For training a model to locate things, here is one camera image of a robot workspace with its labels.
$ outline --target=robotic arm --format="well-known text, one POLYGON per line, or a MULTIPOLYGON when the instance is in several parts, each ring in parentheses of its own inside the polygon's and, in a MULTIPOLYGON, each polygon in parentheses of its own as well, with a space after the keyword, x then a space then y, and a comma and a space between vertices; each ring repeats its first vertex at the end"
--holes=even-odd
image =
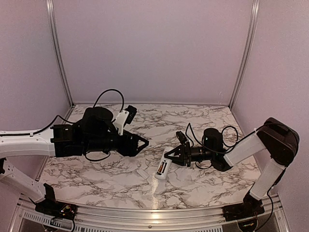
POLYGON ((171 162, 189 167, 193 161, 210 160, 212 167, 225 172, 259 151, 267 150, 270 153, 271 160, 244 197, 243 203, 223 208, 226 221, 264 213, 261 199, 280 181, 297 154, 299 144, 298 134, 274 118, 269 118, 263 126, 229 150, 223 148, 223 135, 214 128, 204 130, 200 147, 191 147, 182 132, 176 135, 181 145, 164 153, 155 175, 158 179, 165 179, 171 162))
POLYGON ((139 135, 124 130, 125 124, 132 122, 136 112, 136 108, 129 106, 112 120, 113 114, 108 109, 92 107, 87 108, 83 118, 72 125, 54 125, 40 133, 35 130, 3 132, 0 134, 0 181, 27 195, 36 205, 36 211, 73 220, 76 205, 56 201, 50 185, 31 179, 6 158, 86 156, 92 151, 109 154, 113 150, 123 156, 134 157, 149 144, 139 135))

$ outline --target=vertical metal post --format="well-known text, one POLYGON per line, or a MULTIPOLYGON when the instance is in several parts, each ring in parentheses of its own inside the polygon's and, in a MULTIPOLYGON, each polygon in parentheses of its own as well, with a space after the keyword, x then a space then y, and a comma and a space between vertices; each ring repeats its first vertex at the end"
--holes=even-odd
POLYGON ((243 77, 244 77, 244 74, 245 74, 245 71, 246 71, 248 59, 249 59, 249 56, 250 56, 250 51, 251 51, 253 40, 254 40, 254 34, 255 34, 255 31, 256 31, 257 16, 258 16, 258 13, 259 13, 259 8, 260 8, 260 0, 253 0, 247 41, 246 41, 245 50, 244 50, 244 53, 243 53, 243 56, 242 56, 239 72, 238 72, 238 75, 237 75, 236 83, 235 83, 235 86, 234 86, 234 90, 233 90, 233 93, 232 93, 232 97, 230 99, 230 103, 229 103, 230 109, 233 108, 233 106, 236 102, 236 98, 237 98, 238 93, 239 93, 241 82, 243 80, 243 77))
POLYGON ((67 101, 70 107, 73 107, 74 102, 71 96, 66 72, 65 72, 62 57, 61 57, 60 47, 59 47, 59 40, 58 40, 58 34, 57 34, 57 28, 56 28, 56 19, 55 19, 55 13, 54 13, 54 1, 46 0, 46 4, 47 4, 48 19, 49 19, 49 24, 50 24, 50 29, 51 29, 51 34, 52 34, 52 39, 53 39, 53 44, 54 44, 54 50, 56 54, 57 64, 59 67, 62 85, 63 85, 64 91, 66 94, 67 101))

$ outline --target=marble tabletop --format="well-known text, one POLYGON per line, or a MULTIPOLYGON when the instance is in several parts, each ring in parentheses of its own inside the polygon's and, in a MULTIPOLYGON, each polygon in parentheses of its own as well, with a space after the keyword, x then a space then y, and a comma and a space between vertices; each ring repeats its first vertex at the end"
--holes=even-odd
MULTIPOLYGON (((143 209, 181 209, 214 206, 242 201, 260 175, 253 157, 227 172, 214 168, 198 169, 172 164, 166 180, 154 177, 166 146, 178 146, 176 131, 185 131, 189 122, 197 138, 208 127, 219 131, 228 125, 240 129, 228 107, 197 105, 135 104, 138 112, 125 129, 149 140, 149 146, 136 157, 122 157, 117 152, 100 162, 82 157, 49 158, 41 175, 55 189, 58 200, 72 203, 143 209)), ((89 105, 77 105, 69 120, 82 118, 89 105)), ((105 105, 114 115, 120 105, 105 105)), ((227 129, 225 141, 233 144, 235 132, 227 129)), ((89 153, 92 159, 106 156, 89 153)), ((209 161, 200 165, 207 167, 209 161)))

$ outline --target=white wall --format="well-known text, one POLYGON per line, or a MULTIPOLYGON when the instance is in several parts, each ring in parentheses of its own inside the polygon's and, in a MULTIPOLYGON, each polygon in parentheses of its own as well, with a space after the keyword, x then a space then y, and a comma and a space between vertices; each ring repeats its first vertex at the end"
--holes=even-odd
MULTIPOLYGON (((309 1, 263 0, 233 112, 249 133, 272 116, 299 133, 300 147, 278 186, 292 232, 309 228, 309 1)), ((261 168, 266 153, 256 157, 261 168)))
MULTIPOLYGON (((46 126, 64 115, 66 102, 45 1, 0 2, 0 131, 46 126)), ((34 177, 41 157, 9 159, 34 177)), ((8 230, 19 193, 0 184, 0 231, 8 230)))
MULTIPOLYGON (((252 0, 55 0, 75 102, 107 88, 128 102, 228 105, 252 0)), ((120 101, 107 94, 103 102, 120 101)))

